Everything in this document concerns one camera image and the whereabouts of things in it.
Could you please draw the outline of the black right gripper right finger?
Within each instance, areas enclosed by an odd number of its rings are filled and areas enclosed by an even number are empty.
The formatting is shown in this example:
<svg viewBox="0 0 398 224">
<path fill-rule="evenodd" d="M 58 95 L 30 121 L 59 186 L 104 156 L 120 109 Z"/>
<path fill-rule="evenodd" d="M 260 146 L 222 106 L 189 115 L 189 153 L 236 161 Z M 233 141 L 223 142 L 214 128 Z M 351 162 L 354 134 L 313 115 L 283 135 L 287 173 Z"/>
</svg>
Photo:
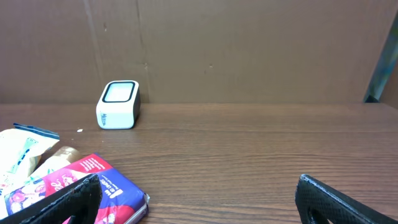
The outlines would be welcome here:
<svg viewBox="0 0 398 224">
<path fill-rule="evenodd" d="M 307 174 L 298 180 L 295 204 L 302 223 L 397 224 L 397 220 Z"/>
</svg>

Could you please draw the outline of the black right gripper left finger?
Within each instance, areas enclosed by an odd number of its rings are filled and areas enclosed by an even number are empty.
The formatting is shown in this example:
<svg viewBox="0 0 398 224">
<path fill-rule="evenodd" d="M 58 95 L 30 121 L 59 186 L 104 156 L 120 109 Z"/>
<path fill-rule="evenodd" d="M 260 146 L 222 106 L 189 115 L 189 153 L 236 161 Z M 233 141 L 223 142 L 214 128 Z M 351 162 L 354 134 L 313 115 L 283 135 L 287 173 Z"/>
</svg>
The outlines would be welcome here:
<svg viewBox="0 0 398 224">
<path fill-rule="evenodd" d="M 89 174 L 68 187 L 9 215 L 1 224 L 94 223 L 102 199 L 99 177 Z"/>
</svg>

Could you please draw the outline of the red purple liner pack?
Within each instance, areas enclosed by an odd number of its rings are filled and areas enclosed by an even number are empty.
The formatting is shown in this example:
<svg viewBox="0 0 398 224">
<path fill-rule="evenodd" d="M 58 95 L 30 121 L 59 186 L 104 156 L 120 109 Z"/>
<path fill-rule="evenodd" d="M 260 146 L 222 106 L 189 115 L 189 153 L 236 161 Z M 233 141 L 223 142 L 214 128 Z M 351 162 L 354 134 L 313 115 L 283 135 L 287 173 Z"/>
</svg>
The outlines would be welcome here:
<svg viewBox="0 0 398 224">
<path fill-rule="evenodd" d="M 148 213 L 149 196 L 97 154 L 24 184 L 6 193 L 1 202 L 1 218 L 13 215 L 88 174 L 97 174 L 102 199 L 95 223 L 137 223 Z"/>
</svg>

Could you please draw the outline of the white floral tube gold cap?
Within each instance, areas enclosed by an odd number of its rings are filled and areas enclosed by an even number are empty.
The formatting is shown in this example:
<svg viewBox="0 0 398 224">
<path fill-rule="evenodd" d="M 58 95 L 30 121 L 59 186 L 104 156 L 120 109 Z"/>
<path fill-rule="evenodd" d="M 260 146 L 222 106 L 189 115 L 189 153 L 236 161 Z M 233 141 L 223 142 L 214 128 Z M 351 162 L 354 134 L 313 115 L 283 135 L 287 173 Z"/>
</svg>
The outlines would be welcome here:
<svg viewBox="0 0 398 224">
<path fill-rule="evenodd" d="M 70 165 L 82 158 L 80 151 L 69 146 L 63 146 L 52 156 L 44 161 L 33 173 L 22 181 L 21 185 L 31 184 L 35 180 L 51 174 L 67 165 Z"/>
</svg>

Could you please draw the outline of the white printed snack bag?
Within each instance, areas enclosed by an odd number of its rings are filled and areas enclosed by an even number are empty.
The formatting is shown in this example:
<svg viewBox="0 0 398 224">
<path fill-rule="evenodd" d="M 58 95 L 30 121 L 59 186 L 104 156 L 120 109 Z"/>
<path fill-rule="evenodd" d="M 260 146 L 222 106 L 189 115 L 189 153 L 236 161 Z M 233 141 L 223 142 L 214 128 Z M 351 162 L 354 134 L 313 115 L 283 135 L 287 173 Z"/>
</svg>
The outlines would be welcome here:
<svg viewBox="0 0 398 224">
<path fill-rule="evenodd" d="M 14 123 L 1 131 L 1 195 L 29 179 L 42 154 L 59 142 L 58 133 Z"/>
</svg>

